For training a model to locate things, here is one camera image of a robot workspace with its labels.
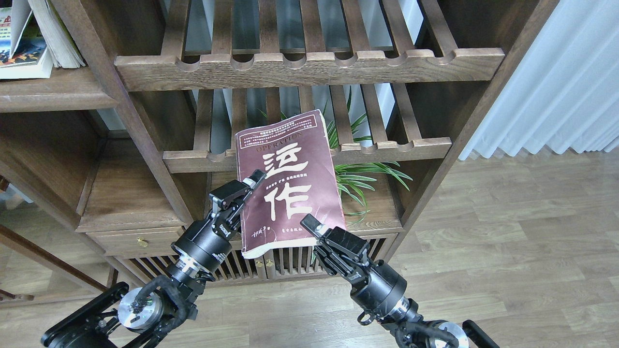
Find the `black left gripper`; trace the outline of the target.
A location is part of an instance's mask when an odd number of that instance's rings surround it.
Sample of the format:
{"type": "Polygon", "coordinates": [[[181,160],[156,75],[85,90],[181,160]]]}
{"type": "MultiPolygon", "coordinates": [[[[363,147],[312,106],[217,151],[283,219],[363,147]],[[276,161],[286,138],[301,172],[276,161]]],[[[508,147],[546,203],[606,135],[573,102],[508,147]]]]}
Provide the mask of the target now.
{"type": "Polygon", "coordinates": [[[259,169],[242,181],[232,180],[210,192],[212,209],[207,217],[188,227],[172,249],[179,254],[178,271],[196,274],[213,273],[224,262],[232,246],[230,240],[239,232],[240,212],[267,174],[259,169]]]}

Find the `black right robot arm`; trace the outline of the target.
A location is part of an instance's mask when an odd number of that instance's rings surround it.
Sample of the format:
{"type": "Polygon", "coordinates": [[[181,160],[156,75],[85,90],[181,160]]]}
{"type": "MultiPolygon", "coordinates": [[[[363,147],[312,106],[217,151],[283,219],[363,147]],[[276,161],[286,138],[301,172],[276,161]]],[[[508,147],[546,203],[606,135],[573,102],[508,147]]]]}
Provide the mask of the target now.
{"type": "Polygon", "coordinates": [[[369,244],[340,227],[328,228],[312,215],[301,225],[314,235],[314,255],[331,276],[339,275],[352,289],[351,299],[363,312],[358,322],[378,322],[400,348],[495,348],[497,344],[474,322],[425,321],[418,304],[405,296],[407,280],[383,260],[369,257],[369,244]]]}

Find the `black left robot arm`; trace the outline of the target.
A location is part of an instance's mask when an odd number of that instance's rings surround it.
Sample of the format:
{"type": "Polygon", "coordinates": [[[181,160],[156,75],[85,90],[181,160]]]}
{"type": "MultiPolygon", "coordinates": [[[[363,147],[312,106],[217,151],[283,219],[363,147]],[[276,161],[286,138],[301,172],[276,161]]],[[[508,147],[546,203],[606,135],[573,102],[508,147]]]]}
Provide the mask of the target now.
{"type": "Polygon", "coordinates": [[[239,232],[241,210],[265,178],[256,170],[210,193],[207,218],[195,221],[174,243],[178,260],[148,284],[133,290],[119,282],[58,322],[42,335],[48,348],[112,348],[110,334],[118,326],[137,333],[129,348],[154,348],[188,319],[197,317],[195,300],[232,249],[239,232]]]}

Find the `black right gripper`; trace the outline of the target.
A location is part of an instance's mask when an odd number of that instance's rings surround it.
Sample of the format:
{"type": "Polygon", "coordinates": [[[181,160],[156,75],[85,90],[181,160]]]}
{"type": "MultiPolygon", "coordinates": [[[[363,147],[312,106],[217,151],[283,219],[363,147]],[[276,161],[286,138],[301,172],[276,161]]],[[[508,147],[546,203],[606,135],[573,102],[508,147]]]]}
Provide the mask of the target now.
{"type": "Polygon", "coordinates": [[[369,256],[369,243],[339,227],[324,225],[311,214],[300,222],[317,240],[314,255],[331,276],[339,275],[352,286],[350,297],[372,319],[405,319],[409,299],[406,280],[383,260],[369,256]]]}

